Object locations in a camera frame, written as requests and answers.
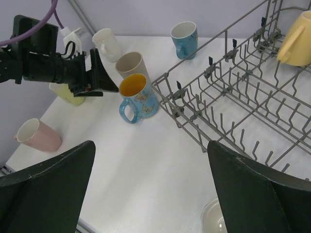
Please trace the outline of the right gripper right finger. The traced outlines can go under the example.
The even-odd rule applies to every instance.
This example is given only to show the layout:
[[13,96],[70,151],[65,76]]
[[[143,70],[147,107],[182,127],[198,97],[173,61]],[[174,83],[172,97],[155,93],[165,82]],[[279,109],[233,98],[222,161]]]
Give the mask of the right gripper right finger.
[[209,164],[229,233],[309,233],[311,183],[209,141]]

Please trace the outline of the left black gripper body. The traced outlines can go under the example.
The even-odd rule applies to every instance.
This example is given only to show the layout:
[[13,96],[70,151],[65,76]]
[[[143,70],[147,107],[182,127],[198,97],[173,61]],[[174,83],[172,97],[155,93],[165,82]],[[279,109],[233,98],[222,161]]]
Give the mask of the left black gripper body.
[[70,59],[61,58],[62,71],[55,76],[55,83],[68,85],[74,97],[102,97],[100,74],[97,65],[86,70],[85,52],[72,56]]

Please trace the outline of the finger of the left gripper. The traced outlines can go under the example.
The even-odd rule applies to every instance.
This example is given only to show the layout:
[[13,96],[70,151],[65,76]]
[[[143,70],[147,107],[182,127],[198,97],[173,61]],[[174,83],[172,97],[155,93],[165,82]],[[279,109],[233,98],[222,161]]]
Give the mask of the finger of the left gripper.
[[102,94],[103,92],[118,93],[119,88],[106,72],[99,51],[96,48],[90,50],[91,70],[89,71],[90,94]]

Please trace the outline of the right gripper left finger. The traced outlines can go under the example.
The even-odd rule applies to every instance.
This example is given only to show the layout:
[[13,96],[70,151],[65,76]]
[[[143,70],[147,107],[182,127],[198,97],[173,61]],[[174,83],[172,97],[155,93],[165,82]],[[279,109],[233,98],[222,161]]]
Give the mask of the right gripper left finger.
[[2,233],[73,233],[95,158],[86,141],[0,178]]

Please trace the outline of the blue butterfly mug orange inside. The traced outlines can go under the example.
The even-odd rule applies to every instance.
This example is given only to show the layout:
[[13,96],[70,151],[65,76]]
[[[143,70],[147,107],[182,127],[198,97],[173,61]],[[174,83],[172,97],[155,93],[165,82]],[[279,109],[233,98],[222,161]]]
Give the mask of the blue butterfly mug orange inside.
[[[119,91],[123,97],[119,114],[125,122],[136,124],[140,119],[151,118],[158,112],[158,98],[145,75],[137,73],[128,76],[121,82]],[[133,111],[132,119],[126,116],[126,107],[130,107]]]

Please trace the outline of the yellow mug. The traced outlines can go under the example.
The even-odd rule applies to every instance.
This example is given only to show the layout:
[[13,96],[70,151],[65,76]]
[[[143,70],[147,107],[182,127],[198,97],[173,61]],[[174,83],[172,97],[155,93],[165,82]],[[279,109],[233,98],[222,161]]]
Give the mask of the yellow mug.
[[276,59],[282,64],[307,66],[311,63],[311,11],[304,11],[289,29]]

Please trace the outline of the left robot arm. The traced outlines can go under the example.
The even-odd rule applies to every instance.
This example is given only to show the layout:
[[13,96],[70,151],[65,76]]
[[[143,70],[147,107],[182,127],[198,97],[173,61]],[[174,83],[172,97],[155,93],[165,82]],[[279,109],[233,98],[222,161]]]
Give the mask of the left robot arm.
[[0,49],[0,81],[22,80],[67,84],[75,97],[101,97],[118,87],[102,65],[98,49],[90,50],[91,69],[86,70],[84,51],[72,40],[65,53],[56,52],[58,27],[45,24],[28,38]]

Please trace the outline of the pale yellow-green mug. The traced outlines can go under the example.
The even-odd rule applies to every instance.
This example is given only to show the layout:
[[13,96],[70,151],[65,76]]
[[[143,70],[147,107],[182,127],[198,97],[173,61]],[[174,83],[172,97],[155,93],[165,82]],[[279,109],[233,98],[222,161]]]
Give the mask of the pale yellow-green mug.
[[58,97],[63,99],[65,102],[70,103],[74,106],[79,106],[85,102],[85,97],[75,97],[71,93],[67,84],[50,83],[49,89],[53,91]]

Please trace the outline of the beige tumbler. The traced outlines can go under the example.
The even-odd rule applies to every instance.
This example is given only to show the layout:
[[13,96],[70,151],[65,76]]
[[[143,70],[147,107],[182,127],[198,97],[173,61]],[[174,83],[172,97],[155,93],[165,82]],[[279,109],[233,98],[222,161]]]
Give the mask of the beige tumbler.
[[115,69],[123,79],[133,74],[143,74],[150,82],[145,62],[139,52],[133,51],[123,55],[116,62]]

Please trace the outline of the white mug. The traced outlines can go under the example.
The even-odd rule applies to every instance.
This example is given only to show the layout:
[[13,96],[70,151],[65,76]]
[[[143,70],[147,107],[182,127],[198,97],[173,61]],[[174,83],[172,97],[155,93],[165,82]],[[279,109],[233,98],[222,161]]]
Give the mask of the white mug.
[[97,31],[92,37],[92,42],[108,61],[116,62],[121,58],[121,47],[110,28]]

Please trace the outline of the pink mug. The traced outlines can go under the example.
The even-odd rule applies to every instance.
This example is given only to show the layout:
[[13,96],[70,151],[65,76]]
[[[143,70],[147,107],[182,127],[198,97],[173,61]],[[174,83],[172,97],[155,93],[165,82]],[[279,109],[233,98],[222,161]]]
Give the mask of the pink mug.
[[24,122],[14,135],[14,139],[43,152],[57,151],[62,145],[59,133],[37,118]]

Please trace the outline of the dark blue mug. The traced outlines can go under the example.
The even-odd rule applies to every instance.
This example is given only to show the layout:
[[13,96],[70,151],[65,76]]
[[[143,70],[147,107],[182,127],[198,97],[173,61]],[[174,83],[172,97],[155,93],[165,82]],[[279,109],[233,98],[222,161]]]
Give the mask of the dark blue mug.
[[176,48],[176,55],[180,60],[192,60],[198,49],[198,33],[194,22],[185,21],[177,24],[171,30],[171,38]]

